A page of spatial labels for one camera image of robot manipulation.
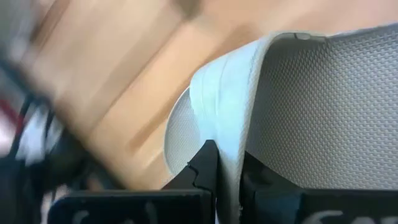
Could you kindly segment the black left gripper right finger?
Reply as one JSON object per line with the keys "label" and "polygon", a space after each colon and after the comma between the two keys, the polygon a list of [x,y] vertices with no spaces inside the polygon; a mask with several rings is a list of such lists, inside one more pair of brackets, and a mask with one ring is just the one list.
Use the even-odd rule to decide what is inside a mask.
{"label": "black left gripper right finger", "polygon": [[244,155],[242,223],[397,224],[395,190],[303,189]]}

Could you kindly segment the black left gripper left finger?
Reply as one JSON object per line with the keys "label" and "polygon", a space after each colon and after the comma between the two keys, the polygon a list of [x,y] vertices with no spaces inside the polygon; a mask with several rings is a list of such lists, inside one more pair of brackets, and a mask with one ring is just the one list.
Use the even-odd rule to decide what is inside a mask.
{"label": "black left gripper left finger", "polygon": [[48,213],[54,224],[214,223],[218,148],[207,140],[187,165],[160,190],[73,192]]}

